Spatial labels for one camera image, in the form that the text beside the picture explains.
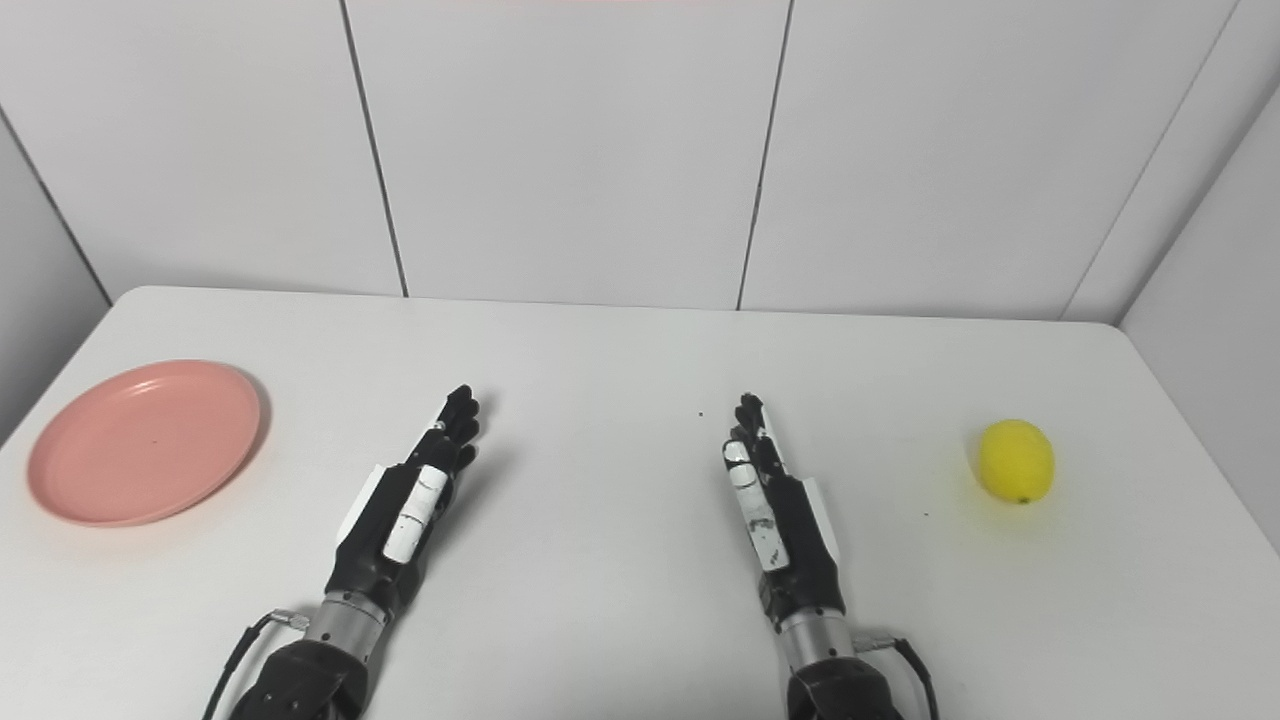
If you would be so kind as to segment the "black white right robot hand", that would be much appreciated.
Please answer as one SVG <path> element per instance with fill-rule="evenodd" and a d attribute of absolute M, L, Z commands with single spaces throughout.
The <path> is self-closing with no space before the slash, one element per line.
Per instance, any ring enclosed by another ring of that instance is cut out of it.
<path fill-rule="evenodd" d="M 847 611 L 829 523 L 819 519 L 815 492 L 790 474 L 765 405 L 744 393 L 722 459 L 753 552 L 760 565 L 758 594 L 780 626 L 801 611 Z"/>

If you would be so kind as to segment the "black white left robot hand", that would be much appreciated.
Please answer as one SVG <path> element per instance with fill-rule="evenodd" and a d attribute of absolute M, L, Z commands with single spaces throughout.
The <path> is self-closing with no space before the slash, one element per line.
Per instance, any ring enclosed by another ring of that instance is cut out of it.
<path fill-rule="evenodd" d="M 472 388 L 460 386 L 408 457 L 381 470 L 337 547 L 325 593 L 360 594 L 389 616 L 401 615 L 415 600 L 434 524 L 477 456 L 479 413 Z"/>

